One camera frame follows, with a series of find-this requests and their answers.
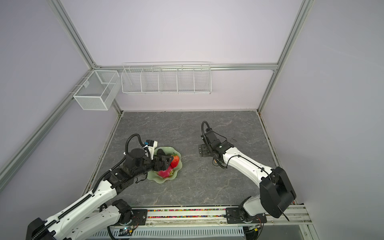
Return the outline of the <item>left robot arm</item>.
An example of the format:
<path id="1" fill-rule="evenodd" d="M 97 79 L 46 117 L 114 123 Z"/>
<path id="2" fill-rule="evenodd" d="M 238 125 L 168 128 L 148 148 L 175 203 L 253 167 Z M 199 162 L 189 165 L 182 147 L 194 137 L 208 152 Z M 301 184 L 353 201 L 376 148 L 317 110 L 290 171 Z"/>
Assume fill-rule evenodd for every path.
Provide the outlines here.
<path id="1" fill-rule="evenodd" d="M 150 171 L 165 171 L 174 157 L 161 151 L 155 154 L 157 142 L 143 142 L 139 134 L 131 135 L 125 143 L 123 158 L 96 181 L 94 187 L 77 201 L 46 220 L 36 218 L 27 227 L 27 240 L 75 240 L 86 239 L 95 232 L 115 224 L 133 222 L 132 207 L 124 200 L 116 200 L 90 216 L 96 209 Z"/>

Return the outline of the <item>green wavy fruit bowl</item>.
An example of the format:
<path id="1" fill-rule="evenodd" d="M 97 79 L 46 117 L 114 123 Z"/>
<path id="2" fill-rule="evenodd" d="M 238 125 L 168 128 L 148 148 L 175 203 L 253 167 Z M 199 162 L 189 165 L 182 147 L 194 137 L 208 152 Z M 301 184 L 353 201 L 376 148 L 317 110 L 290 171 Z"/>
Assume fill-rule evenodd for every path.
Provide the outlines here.
<path id="1" fill-rule="evenodd" d="M 166 155 L 171 155 L 173 157 L 176 157 L 177 160 L 179 160 L 179 161 L 173 161 L 166 171 L 148 172 L 148 177 L 147 177 L 148 180 L 155 181 L 158 184 L 163 184 L 165 181 L 174 180 L 177 177 L 179 170 L 181 170 L 183 167 L 183 163 L 182 163 L 181 154 L 173 147 L 156 148 L 154 151 L 154 154 L 156 155 L 159 150 L 162 150 Z"/>

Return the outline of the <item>red strawberry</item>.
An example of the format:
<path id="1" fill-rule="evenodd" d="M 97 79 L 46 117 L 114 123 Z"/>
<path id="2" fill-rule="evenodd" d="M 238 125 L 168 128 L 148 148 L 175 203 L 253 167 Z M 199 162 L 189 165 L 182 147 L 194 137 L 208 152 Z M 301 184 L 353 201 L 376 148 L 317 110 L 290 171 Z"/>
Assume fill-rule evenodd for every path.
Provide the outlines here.
<path id="1" fill-rule="evenodd" d="M 173 161 L 171 162 L 170 167 L 172 169 L 176 168 L 178 166 L 178 164 L 179 164 L 179 161 L 180 161 L 180 157 L 179 156 L 177 156 L 177 155 L 173 156 Z"/>

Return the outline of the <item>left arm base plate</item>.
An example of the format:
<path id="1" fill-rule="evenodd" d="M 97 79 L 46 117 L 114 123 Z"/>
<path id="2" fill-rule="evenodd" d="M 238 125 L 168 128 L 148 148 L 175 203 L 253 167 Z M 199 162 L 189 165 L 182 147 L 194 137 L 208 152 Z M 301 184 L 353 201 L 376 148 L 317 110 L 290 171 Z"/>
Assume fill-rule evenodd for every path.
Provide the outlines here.
<path id="1" fill-rule="evenodd" d="M 131 210 L 130 221 L 128 226 L 144 226 L 146 224 L 148 215 L 147 209 L 133 209 Z"/>

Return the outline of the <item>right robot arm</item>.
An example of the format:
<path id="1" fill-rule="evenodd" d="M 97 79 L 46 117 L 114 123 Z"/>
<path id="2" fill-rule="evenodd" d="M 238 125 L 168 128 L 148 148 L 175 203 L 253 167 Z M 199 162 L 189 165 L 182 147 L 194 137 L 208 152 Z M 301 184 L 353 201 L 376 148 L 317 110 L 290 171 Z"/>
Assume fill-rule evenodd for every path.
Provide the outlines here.
<path id="1" fill-rule="evenodd" d="M 297 195 L 292 183 L 281 167 L 268 167 L 248 157 L 227 139 L 221 141 L 220 134 L 213 131 L 207 121 L 201 124 L 203 144 L 199 146 L 201 157 L 211 157 L 216 166 L 232 167 L 249 178 L 259 188 L 257 196 L 246 198 L 238 206 L 238 216 L 231 219 L 250 223 L 258 215 L 269 214 L 274 218 L 284 216 L 285 210 Z"/>

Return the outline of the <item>pink dragon fruit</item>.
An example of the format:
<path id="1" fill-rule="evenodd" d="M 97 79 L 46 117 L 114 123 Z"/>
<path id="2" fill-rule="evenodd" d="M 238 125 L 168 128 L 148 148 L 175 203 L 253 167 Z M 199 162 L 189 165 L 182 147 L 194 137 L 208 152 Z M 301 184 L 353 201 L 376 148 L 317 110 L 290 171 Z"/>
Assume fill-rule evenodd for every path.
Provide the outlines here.
<path id="1" fill-rule="evenodd" d="M 158 176 L 160 176 L 163 179 L 166 179 L 166 178 L 171 177 L 173 175 L 173 172 L 174 172 L 174 170 L 171 167 L 169 167 L 165 171 L 159 171 Z"/>

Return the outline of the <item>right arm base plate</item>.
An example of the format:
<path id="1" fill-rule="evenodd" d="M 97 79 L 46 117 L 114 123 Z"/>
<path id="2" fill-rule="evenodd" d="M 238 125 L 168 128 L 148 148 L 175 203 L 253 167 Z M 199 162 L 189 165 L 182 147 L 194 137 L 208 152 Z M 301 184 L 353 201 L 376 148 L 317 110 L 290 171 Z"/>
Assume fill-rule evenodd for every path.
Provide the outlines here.
<path id="1" fill-rule="evenodd" d="M 250 216 L 239 207 L 226 208 L 225 218 L 228 224 L 264 224 L 267 222 L 265 214 Z"/>

